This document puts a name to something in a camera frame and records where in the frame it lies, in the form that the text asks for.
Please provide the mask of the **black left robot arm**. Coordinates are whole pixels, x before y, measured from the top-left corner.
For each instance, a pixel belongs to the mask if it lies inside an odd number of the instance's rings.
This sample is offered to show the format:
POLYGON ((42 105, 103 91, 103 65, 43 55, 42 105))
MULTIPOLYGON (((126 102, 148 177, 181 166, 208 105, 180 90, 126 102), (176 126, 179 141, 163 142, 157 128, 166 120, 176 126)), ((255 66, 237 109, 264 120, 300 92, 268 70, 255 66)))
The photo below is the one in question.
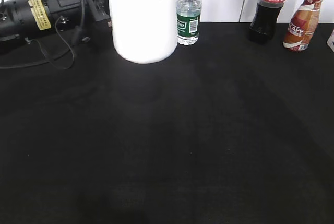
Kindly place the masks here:
POLYGON ((87 38, 85 29, 109 22, 109 0, 9 0, 1 2, 1 51, 57 30, 74 30, 70 44, 87 38))

